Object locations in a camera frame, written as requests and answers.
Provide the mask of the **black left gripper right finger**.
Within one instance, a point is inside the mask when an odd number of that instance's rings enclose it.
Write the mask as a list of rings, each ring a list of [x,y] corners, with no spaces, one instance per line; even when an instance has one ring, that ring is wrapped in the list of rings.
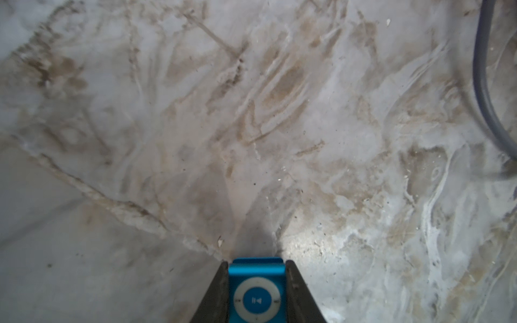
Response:
[[[292,260],[285,262],[288,323],[326,323],[306,282]]]

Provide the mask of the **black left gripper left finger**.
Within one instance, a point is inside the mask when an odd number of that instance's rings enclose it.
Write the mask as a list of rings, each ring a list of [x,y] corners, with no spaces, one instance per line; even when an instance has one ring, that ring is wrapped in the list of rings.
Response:
[[[229,264],[223,261],[190,323],[228,323],[230,313]]]

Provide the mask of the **blue mp3 player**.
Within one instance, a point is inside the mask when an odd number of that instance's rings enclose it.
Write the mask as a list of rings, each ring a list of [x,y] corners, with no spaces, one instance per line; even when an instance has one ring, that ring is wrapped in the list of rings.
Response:
[[[236,258],[229,272],[231,323],[286,323],[286,266],[280,257]]]

